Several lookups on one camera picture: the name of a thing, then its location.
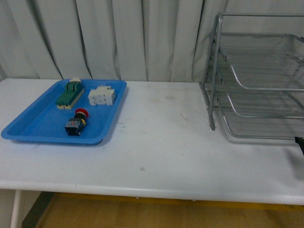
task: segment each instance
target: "wire mesh tray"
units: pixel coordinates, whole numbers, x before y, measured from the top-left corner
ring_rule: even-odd
[[[222,34],[220,52],[245,89],[304,91],[304,41],[300,38]]]
[[[221,67],[218,75],[221,83],[216,84],[220,93],[226,96],[230,106],[241,117],[260,118],[304,118],[304,93],[299,91],[247,90],[239,86],[232,71]]]
[[[291,139],[304,137],[304,119],[289,118],[242,118],[231,107],[229,101],[218,101],[228,131],[237,138]]]

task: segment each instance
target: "white curtain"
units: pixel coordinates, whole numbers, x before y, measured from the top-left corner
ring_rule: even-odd
[[[218,11],[303,13],[304,1],[0,0],[0,79],[198,82]]]

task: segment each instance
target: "wooden floor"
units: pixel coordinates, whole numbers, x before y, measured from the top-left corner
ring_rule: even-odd
[[[37,228],[303,228],[304,207],[56,194]]]

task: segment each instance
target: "blue tray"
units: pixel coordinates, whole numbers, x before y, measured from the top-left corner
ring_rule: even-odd
[[[127,83],[118,80],[82,80],[84,94],[71,110],[57,109],[56,100],[64,92],[69,80],[61,80],[52,85],[43,95],[24,110],[1,133],[4,139],[69,144],[99,144],[106,136],[117,107],[123,97]],[[90,105],[88,95],[98,86],[110,86],[115,90],[113,105]],[[77,108],[89,112],[86,126],[80,136],[68,136],[65,125],[74,117]]]

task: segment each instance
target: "white table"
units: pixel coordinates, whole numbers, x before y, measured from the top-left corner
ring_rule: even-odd
[[[0,82],[0,130],[55,82]],[[0,188],[304,205],[304,156],[293,141],[234,138],[220,116],[212,131],[197,83],[127,83],[99,145],[0,138]]]

